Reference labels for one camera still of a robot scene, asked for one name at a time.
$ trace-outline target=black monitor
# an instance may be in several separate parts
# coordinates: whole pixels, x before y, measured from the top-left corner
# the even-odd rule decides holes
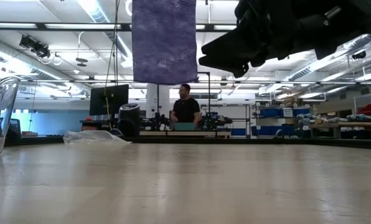
[[[94,88],[90,94],[90,116],[108,114],[106,99],[108,100],[109,115],[115,118],[119,108],[129,101],[129,85]]]

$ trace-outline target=white pillar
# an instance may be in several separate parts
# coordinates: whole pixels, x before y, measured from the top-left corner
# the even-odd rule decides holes
[[[157,110],[157,85],[147,84],[147,103],[146,103],[146,117],[152,118]],[[167,85],[159,85],[159,111],[164,114],[165,117],[169,117],[170,108],[170,87]]]

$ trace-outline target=black t-shirt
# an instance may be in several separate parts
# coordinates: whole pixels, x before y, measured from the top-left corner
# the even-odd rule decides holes
[[[174,103],[173,112],[175,112],[179,122],[191,123],[194,121],[194,113],[199,112],[199,104],[193,98],[180,99]]]

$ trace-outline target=hanging purple fabric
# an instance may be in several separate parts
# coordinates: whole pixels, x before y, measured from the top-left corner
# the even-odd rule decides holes
[[[136,82],[177,85],[197,79],[196,0],[133,0]]]

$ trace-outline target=computer monitor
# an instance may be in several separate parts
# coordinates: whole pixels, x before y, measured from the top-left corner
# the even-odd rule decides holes
[[[109,114],[115,118],[119,108],[129,101],[129,85],[110,86],[106,88],[94,88],[90,94],[90,116],[106,115],[108,100]]]

